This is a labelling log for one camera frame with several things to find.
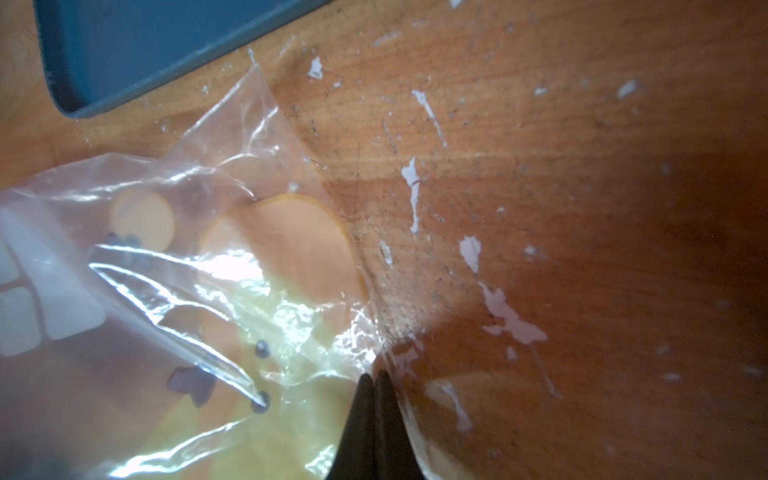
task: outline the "white paint fleck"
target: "white paint fleck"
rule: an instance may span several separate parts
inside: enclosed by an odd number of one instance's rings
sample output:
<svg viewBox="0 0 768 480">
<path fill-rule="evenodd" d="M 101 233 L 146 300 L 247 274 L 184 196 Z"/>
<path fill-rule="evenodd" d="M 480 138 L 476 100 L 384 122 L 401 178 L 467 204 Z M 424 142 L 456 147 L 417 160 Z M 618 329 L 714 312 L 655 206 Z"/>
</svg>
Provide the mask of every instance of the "white paint fleck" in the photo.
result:
<svg viewBox="0 0 768 480">
<path fill-rule="evenodd" d="M 629 94 L 633 94 L 635 90 L 637 90 L 637 82 L 633 78 L 632 80 L 629 80 L 627 83 L 621 85 L 621 88 L 619 88 L 618 91 L 616 92 L 616 96 L 620 100 Z"/>
<path fill-rule="evenodd" d="M 286 42 L 286 44 L 283 45 L 283 47 L 280 49 L 280 53 L 277 56 L 278 57 L 282 57 L 283 55 L 285 55 L 285 53 L 288 51 L 290 46 L 293 44 L 294 40 L 296 40 L 296 36 L 295 35 L 291 35 L 290 38 L 288 39 L 288 42 Z"/>
<path fill-rule="evenodd" d="M 414 345 L 416 345 L 416 348 L 417 348 L 417 349 L 421 350 L 422 352 L 424 351 L 424 344 L 422 343 L 422 341 L 421 341 L 421 340 L 419 340 L 419 339 L 416 337 L 416 334 L 415 334 L 415 333 L 410 333 L 410 334 L 408 335 L 408 338 L 410 338 L 410 339 L 411 339 L 411 342 L 413 342 L 413 344 L 414 344 Z"/>
<path fill-rule="evenodd" d="M 749 373 L 751 376 L 754 376 L 754 377 L 757 377 L 757 378 L 760 378 L 760 377 L 763 376 L 763 370 L 757 368 L 756 366 L 742 365 L 741 366 L 741 371 L 744 372 L 744 373 Z"/>
<path fill-rule="evenodd" d="M 395 140 L 392 138 L 392 134 L 389 133 L 389 127 L 387 127 L 385 121 L 382 121 L 382 126 L 384 127 L 384 133 L 386 133 L 386 137 L 389 139 L 389 145 L 392 146 L 392 151 L 397 154 L 397 146 L 395 145 Z"/>
<path fill-rule="evenodd" d="M 551 396 L 554 396 L 556 398 L 562 398 L 560 397 L 560 394 L 558 393 L 557 389 L 554 387 L 554 383 L 552 382 L 552 379 L 549 378 L 549 375 L 544 377 L 544 381 L 547 383 L 547 390 L 549 391 L 549 394 Z"/>
<path fill-rule="evenodd" d="M 379 240 L 379 249 L 382 251 L 382 257 L 387 265 L 392 266 L 392 250 L 386 244 L 384 239 Z"/>
<path fill-rule="evenodd" d="M 411 157 L 411 163 L 403 167 L 400 171 L 406 183 L 411 187 L 411 208 L 413 209 L 413 225 L 411 233 L 416 235 L 419 232 L 419 215 L 416 213 L 416 206 L 419 204 L 419 175 L 416 173 L 416 157 Z"/>
<path fill-rule="evenodd" d="M 448 142 L 446 142 L 445 137 L 442 136 L 440 123 L 437 122 L 437 118 L 435 118 L 435 112 L 432 111 L 432 107 L 429 106 L 426 93 L 419 90 L 411 90 L 411 95 L 413 95 L 416 98 L 416 101 L 419 102 L 422 107 L 424 107 L 424 110 L 426 110 L 427 112 L 427 116 L 429 116 L 429 118 L 432 119 L 432 123 L 435 124 L 435 128 L 437 129 L 437 135 L 440 137 L 440 141 L 442 141 L 442 147 L 448 148 Z"/>
<path fill-rule="evenodd" d="M 317 80 L 323 79 L 323 64 L 320 63 L 320 57 L 315 57 L 314 60 L 312 60 L 312 66 L 310 67 L 310 71 L 307 72 L 307 75 L 316 78 Z"/>
<path fill-rule="evenodd" d="M 440 386 L 440 389 L 447 396 L 451 397 L 451 400 L 453 400 L 453 405 L 456 408 L 456 416 L 458 417 L 458 421 L 456 422 L 456 429 L 461 433 L 469 432 L 472 430 L 472 421 L 469 419 L 467 412 L 464 410 L 464 407 L 462 407 L 461 402 L 458 400 L 458 395 L 456 395 L 456 391 L 453 389 L 453 384 L 446 383 L 445 385 Z"/>
<path fill-rule="evenodd" d="M 376 41 L 373 42 L 374 47 L 380 47 L 381 45 L 384 45 L 386 42 L 390 40 L 394 40 L 395 38 L 398 38 L 400 36 L 401 31 L 391 31 L 390 33 L 386 35 L 382 35 L 381 37 L 378 37 Z"/>
<path fill-rule="evenodd" d="M 414 349 L 408 349 L 407 352 L 393 356 L 395 360 L 395 375 L 401 379 L 406 373 L 416 378 L 416 374 L 411 368 L 411 362 L 419 359 L 419 354 Z"/>
<path fill-rule="evenodd" d="M 484 326 L 482 327 L 483 330 L 496 336 L 501 335 L 504 331 L 510 332 L 517 341 L 524 345 L 531 345 L 533 342 L 543 342 L 548 339 L 547 334 L 542 329 L 533 323 L 520 319 L 518 313 L 507 304 L 502 289 L 497 288 L 493 292 L 483 282 L 480 282 L 479 286 L 482 288 L 488 311 L 496 318 L 504 319 L 504 325 Z"/>
<path fill-rule="evenodd" d="M 475 237 L 464 237 L 464 240 L 458 242 L 458 251 L 461 252 L 464 261 L 473 273 L 480 270 L 480 250 L 482 245 L 480 240 Z"/>
</svg>

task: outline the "dark purple shape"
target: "dark purple shape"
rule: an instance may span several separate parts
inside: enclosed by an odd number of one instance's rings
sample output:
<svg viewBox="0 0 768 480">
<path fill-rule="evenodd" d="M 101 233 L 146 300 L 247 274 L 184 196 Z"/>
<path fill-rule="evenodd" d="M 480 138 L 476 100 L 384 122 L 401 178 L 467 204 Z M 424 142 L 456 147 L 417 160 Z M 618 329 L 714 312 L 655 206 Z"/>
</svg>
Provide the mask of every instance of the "dark purple shape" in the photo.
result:
<svg viewBox="0 0 768 480">
<path fill-rule="evenodd" d="M 171 373 L 168 388 L 174 392 L 188 393 L 197 408 L 210 400 L 216 385 L 216 376 L 199 366 L 179 367 Z"/>
</svg>

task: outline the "wooden table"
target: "wooden table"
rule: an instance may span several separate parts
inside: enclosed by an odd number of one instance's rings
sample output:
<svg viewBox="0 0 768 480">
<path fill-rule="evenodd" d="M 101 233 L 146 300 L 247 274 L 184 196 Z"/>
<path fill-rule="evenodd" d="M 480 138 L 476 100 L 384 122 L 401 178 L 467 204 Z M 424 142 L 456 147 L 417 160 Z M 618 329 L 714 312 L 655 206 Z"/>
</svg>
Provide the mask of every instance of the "wooden table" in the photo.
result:
<svg viewBox="0 0 768 480">
<path fill-rule="evenodd" d="M 2 186 L 161 157 L 251 66 L 243 46 L 74 121 L 30 2 L 0 22 Z M 250 44 L 327 166 L 445 480 L 768 475 L 767 25 L 759 0 L 336 0 Z M 503 321 L 480 283 L 548 340 L 483 330 Z"/>
</svg>

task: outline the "plastic bag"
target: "plastic bag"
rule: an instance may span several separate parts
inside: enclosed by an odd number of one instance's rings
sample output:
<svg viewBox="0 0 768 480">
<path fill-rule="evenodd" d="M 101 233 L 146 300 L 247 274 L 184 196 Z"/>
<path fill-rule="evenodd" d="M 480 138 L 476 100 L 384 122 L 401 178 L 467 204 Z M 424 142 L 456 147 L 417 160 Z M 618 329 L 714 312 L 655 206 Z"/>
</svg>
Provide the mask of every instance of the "plastic bag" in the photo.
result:
<svg viewBox="0 0 768 480">
<path fill-rule="evenodd" d="M 326 475 L 379 337 L 258 67 L 162 161 L 1 192 L 0 236 L 0 476 Z"/>
</svg>

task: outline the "blue tray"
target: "blue tray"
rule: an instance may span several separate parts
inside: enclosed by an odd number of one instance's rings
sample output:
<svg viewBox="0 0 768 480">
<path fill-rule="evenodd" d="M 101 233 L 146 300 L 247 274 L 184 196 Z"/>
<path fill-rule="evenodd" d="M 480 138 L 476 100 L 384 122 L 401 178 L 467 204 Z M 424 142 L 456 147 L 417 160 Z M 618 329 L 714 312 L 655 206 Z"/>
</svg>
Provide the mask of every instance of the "blue tray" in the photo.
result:
<svg viewBox="0 0 768 480">
<path fill-rule="evenodd" d="M 34 0 L 45 81 L 64 115 L 87 118 L 329 0 Z"/>
</svg>

